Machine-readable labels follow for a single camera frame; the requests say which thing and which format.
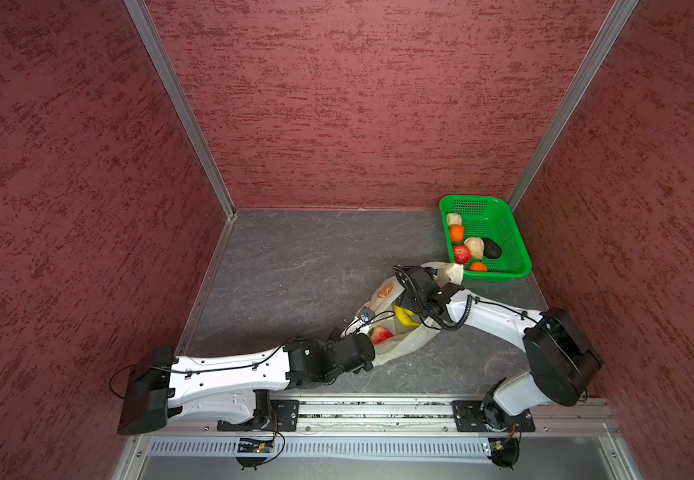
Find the yellow banana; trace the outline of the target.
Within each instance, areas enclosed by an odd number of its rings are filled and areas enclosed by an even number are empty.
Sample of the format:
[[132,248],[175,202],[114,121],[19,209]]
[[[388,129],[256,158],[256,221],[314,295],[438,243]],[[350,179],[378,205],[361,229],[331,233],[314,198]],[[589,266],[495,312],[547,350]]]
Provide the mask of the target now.
[[393,306],[393,311],[397,321],[404,327],[407,328],[417,328],[420,322],[416,320],[416,315],[403,307],[398,305]]

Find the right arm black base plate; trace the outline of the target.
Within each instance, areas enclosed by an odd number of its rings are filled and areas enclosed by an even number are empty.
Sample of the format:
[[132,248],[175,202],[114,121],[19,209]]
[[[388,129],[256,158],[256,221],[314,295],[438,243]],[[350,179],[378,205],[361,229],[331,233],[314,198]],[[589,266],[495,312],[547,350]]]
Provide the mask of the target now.
[[529,410],[509,415],[494,401],[455,400],[451,402],[452,415],[458,432],[476,433],[532,433],[536,431]]

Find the green plastic basket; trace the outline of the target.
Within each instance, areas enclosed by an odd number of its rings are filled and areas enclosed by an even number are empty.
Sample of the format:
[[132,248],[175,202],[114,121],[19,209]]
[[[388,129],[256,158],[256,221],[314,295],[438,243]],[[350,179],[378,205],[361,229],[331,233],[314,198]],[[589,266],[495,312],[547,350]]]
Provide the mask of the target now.
[[[467,281],[507,282],[526,277],[532,270],[532,262],[521,233],[518,229],[509,205],[501,199],[488,196],[448,195],[439,202],[439,210],[444,224],[444,235],[449,260],[454,262],[452,244],[449,237],[449,226],[446,223],[448,213],[462,216],[465,228],[465,239],[469,237],[490,238],[503,250],[499,259],[471,259],[463,268]],[[487,272],[472,272],[469,266],[473,262],[483,262]]]

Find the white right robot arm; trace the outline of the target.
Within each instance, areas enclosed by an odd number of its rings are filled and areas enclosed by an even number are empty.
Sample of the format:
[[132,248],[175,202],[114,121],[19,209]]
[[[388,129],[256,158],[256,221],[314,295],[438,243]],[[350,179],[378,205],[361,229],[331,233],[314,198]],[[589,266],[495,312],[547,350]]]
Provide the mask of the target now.
[[533,407],[573,407],[602,368],[602,359],[573,317],[561,308],[525,310],[482,297],[442,278],[442,270],[395,266],[400,306],[425,328],[471,327],[519,348],[528,370],[490,388],[476,418],[491,431],[516,426]]

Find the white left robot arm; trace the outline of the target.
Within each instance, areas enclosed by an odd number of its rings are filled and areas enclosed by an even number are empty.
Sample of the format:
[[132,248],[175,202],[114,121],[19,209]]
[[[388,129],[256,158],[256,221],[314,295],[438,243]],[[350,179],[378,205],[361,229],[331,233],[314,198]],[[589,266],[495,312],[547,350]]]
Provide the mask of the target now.
[[375,359],[375,346],[363,333],[327,341],[291,338],[266,351],[212,358],[158,347],[129,370],[117,433],[151,433],[172,418],[199,413],[260,430],[272,422],[271,393],[327,385],[345,373],[371,370]]

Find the translucent yellow plastic bag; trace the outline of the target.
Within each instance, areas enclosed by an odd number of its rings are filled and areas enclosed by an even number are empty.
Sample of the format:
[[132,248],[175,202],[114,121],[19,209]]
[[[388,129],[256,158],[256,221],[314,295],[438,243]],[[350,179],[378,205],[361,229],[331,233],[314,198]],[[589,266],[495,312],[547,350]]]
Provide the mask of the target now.
[[[444,277],[462,286],[464,277],[463,268],[457,264],[428,262],[420,266],[441,267]],[[420,322],[417,328],[402,326],[397,321],[393,311],[394,305],[400,306],[400,296],[404,292],[404,288],[397,280],[398,267],[400,266],[393,268],[393,275],[385,280],[363,305],[376,313],[374,320],[370,324],[358,325],[355,320],[357,312],[352,322],[343,331],[344,334],[364,333],[369,336],[370,331],[374,327],[383,326],[394,334],[393,338],[378,345],[374,345],[376,358],[373,363],[376,366],[384,365],[391,360],[398,359],[421,349],[421,347],[428,344],[439,332],[457,329],[460,323],[458,320],[451,319],[451,317],[425,318],[416,315],[416,320]]]

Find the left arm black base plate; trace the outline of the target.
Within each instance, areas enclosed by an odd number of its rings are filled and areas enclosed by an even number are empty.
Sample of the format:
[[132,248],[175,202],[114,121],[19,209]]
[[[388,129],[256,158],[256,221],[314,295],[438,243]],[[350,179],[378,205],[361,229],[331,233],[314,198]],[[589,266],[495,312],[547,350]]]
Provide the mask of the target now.
[[219,432],[294,432],[297,429],[301,402],[266,399],[254,410],[250,420],[240,424],[217,422]]

